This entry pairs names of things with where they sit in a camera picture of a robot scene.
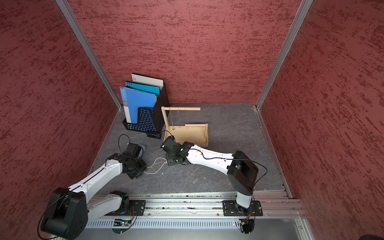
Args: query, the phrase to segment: black cable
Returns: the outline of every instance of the black cable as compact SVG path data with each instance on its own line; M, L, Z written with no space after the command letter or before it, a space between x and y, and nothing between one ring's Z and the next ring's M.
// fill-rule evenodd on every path
M135 218L134 222L131 221L131 225L129 226L129 228L127 228L127 230L130 229L135 224L136 220L137 220L137 214L136 214L136 218Z
M121 134L121 135L119 136L118 145L119 145L120 153L122 154L122 151L121 151L121 149L120 149L120 138L121 138L121 136L127 136L127 137L128 137L128 135L126 135L126 134Z
M160 139L161 139L161 134L162 134L163 132L168 132L171 136L173 136L173 134L172 134L171 132L169 132L168 130L163 130L163 131L161 131L161 133L160 133Z
M256 164L258 164L258 165L260 165L260 166L262 166L262 167L264 167L265 168L265 173L255 182L255 185L256 185L256 183L258 182L258 181L260 181L260 179L262 179L267 173L268 173L268 169L264 166L264 165L262 165L262 164L260 164L260 163L258 163L258 162L256 162L256 161L254 161L254 160L250 160L250 159L228 159L228 158L223 158L223 157L212 157L212 158L206 158L206 157L204 157L204 154L203 154L203 151L200 151L199 149L188 149L188 150L185 150L182 154L180 154L180 157L181 156L183 156L183 154L184 153L186 153L186 152L188 152L189 150L196 150L196 151L199 151L199 152L201 152L201 155L203 156L203 158L205 159L205 160L212 160L212 159L216 159L216 158L219 158L219 159L224 159L224 160L246 160L246 161L251 161L251 162L254 162L254 163L256 163Z
M45 211L44 211L43 214L41 215L40 220L39 220L39 222L37 223L37 235L39 236L40 239L42 239L42 240L50 240L50 239L55 239L55 238L59 237L59 236L56 236L56 237L52 237L52 238L43 238L43 237L40 235L40 232L39 232L39 226L40 226L40 222L41 222L41 220L43 219L44 215L46 214L47 210L48 210L50 207L52 207L52 205L55 204L58 200L62 199L63 197L67 197L67 196L68 196L68 194L65 194L65 195L59 197L58 199L56 199L53 203L51 203L51 205L49 205L49 206L45 209Z
M81 184L84 184L84 183L88 182L89 180L91 180L94 176L98 175L98 174L99 174L101 171L103 171L104 169L105 169L105 168L102 168L102 169L101 169L100 171L98 171L95 175L93 175L92 177L90 177L90 178L89 178L88 180L86 180L85 182L82 182ZM71 191L74 191L75 189L79 188L79 187L81 186L81 184L78 185L77 187L75 187L74 189L72 189ZM42 239L42 240L50 240L50 239L55 239L55 238L57 238L57 237L53 237L53 238L43 238L43 237L40 235L40 233L39 233L39 226L40 226L40 222L41 222L41 220L43 219L44 215L46 214L47 210L48 210L50 207L52 207L52 205L55 204L58 200L62 199L63 197L67 197L67 196L68 196L68 194L65 194L64 196L61 196L61 197L59 197L58 199L56 199L51 205L49 205L49 206L45 209L45 211L44 211L43 214L41 215L40 220L39 220L39 222L38 222L38 224L37 224L37 235L39 236L40 239Z
M253 195L253 191L252 191L252 198L253 198L253 201L255 201L255 196ZM255 222L256 222L256 204L253 204L254 207L255 207L255 218L253 219L253 226L252 226L252 230L250 231L253 232L254 228L255 228Z
M163 130L163 131L161 131L160 132L160 142L161 142L161 145L164 143L161 139L161 134L163 133L163 132L168 132L171 136L173 136L173 134L170 132L170 131L168 131L168 130Z

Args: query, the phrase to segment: wooden frame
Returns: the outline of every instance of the wooden frame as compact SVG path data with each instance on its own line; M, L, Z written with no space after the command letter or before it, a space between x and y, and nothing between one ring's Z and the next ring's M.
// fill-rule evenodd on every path
M161 107L164 117L166 130L174 137L175 141L183 144L184 142L192 142L200 147L208 147L208 123L206 124L185 124L184 126L169 126L166 111L200 111L200 108L178 108L178 107ZM164 140L170 136L169 132L165 132Z

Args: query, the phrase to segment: wall panel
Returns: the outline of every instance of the wall panel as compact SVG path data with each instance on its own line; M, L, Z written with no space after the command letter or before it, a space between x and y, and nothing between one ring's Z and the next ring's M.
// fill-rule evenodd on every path
M0 43L0 239L37 239L51 192L87 175L117 108L55 1L2 1Z
M261 109L318 240L384 235L383 11L314 0Z
M164 79L171 103L256 103L300 0L68 0L112 85Z

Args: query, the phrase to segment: black mesh file holder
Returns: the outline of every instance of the black mesh file holder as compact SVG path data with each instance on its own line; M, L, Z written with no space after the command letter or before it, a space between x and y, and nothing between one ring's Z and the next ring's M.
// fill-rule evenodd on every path
M127 122L126 118L124 118L122 123L127 130L136 132L154 131L160 133L164 127L164 118L161 113L162 106L169 107L167 88L165 84L153 108L137 109L137 123Z

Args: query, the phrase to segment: hanging string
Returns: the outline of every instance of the hanging string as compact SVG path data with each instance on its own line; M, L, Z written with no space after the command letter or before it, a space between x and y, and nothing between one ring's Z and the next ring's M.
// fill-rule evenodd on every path
M175 130L173 127L173 118L172 118L172 110L169 108L169 114L170 114L170 122L172 123L172 130Z
M179 128L180 128L180 113L179 113L179 107L177 107L177 115L179 116Z

